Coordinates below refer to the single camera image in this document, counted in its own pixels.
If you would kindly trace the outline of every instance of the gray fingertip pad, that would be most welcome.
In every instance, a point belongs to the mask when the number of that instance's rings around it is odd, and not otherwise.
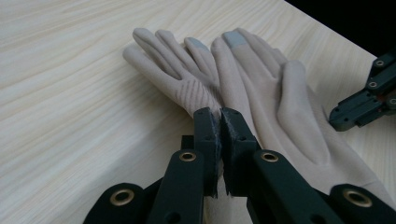
[[[204,49],[209,51],[209,49],[207,48],[207,46],[205,46],[203,43],[201,43],[201,41],[193,38],[193,37],[187,37],[186,41],[192,43],[195,47],[199,48],[199,49]]]
[[[226,32],[223,37],[231,49],[247,43],[246,39],[236,31]]]

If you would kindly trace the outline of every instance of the wood grain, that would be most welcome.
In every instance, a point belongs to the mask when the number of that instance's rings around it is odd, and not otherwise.
[[[0,1],[0,222],[81,223],[160,178],[192,119],[122,59],[132,30],[203,43],[242,27],[301,60],[327,112],[375,58],[283,1]],[[396,118],[340,133],[396,201]]]

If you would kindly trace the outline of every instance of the fingertip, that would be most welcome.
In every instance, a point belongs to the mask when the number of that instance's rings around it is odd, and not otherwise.
[[[225,32],[222,36],[231,49],[247,43],[246,39],[236,31]]]
[[[207,46],[205,46],[201,41],[199,41],[198,39],[195,39],[194,37],[186,37],[186,38],[184,38],[184,43],[186,44],[186,46],[188,48],[196,47],[198,49],[204,49],[204,50],[209,51]]]

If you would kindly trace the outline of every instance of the glove texture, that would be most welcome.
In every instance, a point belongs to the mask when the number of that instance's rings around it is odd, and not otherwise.
[[[213,55],[205,45],[188,37],[183,48],[165,30],[154,35],[147,29],[136,28],[133,37],[147,54],[135,46],[129,46],[123,52],[123,58],[128,63],[190,116],[208,106],[219,117],[222,103],[219,75]]]

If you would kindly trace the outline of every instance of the screw hole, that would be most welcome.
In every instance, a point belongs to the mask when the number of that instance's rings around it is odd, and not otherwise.
[[[344,189],[344,197],[350,202],[359,207],[371,207],[373,202],[366,195],[354,190]]]
[[[279,160],[279,157],[268,152],[262,153],[262,159],[269,162],[276,162]]]
[[[376,82],[370,82],[369,87],[372,87],[372,88],[376,87]]]
[[[311,222],[315,224],[326,224],[326,220],[324,219],[324,217],[321,217],[319,215],[313,215],[311,217]]]
[[[182,161],[195,161],[197,156],[192,152],[183,152],[178,156]]]
[[[165,220],[167,223],[178,223],[180,221],[180,214],[173,212],[166,215]]]
[[[375,65],[377,66],[383,66],[384,65],[384,61],[376,61]]]
[[[119,189],[110,197],[110,202],[116,206],[123,206],[134,198],[134,192],[131,189]]]

